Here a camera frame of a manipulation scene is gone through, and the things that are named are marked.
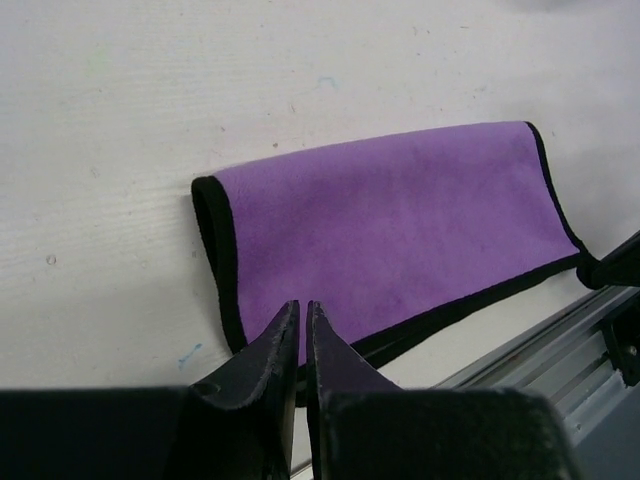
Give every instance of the purple towel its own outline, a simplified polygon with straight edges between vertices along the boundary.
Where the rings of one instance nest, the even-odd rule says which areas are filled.
[[[524,122],[281,155],[198,178],[192,193],[234,352],[283,303],[316,300],[380,366],[591,258]]]

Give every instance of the black bracket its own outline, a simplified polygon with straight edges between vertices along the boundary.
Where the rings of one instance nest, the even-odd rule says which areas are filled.
[[[611,363],[633,387],[640,382],[640,292],[604,318],[602,333]]]

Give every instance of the stain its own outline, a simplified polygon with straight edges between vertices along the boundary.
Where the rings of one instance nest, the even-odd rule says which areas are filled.
[[[196,353],[198,350],[200,350],[202,348],[202,344],[198,343],[196,344],[189,353],[187,353],[184,357],[180,357],[178,359],[178,370],[182,370],[185,366],[185,364],[189,361],[189,359],[191,357],[193,357],[193,354]]]
[[[316,88],[322,87],[323,84],[329,84],[331,85],[331,88],[333,88],[334,90],[338,90],[338,82],[333,77],[327,77],[327,76],[318,77]]]
[[[96,48],[87,58],[85,72],[87,76],[102,75],[109,69],[109,52],[104,45],[96,44]]]

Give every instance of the table surface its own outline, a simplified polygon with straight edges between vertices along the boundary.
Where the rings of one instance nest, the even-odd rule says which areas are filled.
[[[635,0],[7,0],[0,385],[188,384],[228,357],[196,176],[410,130],[530,120],[596,256],[640,227]],[[437,383],[585,293],[572,272],[382,371]],[[309,456],[298,412],[294,465]]]

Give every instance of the white surface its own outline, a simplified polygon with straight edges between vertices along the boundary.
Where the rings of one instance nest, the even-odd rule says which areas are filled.
[[[636,0],[5,0],[0,384],[186,384],[219,366],[189,184],[276,153],[531,120],[603,255],[640,227],[639,21]],[[583,293],[561,275],[383,371],[432,385]]]

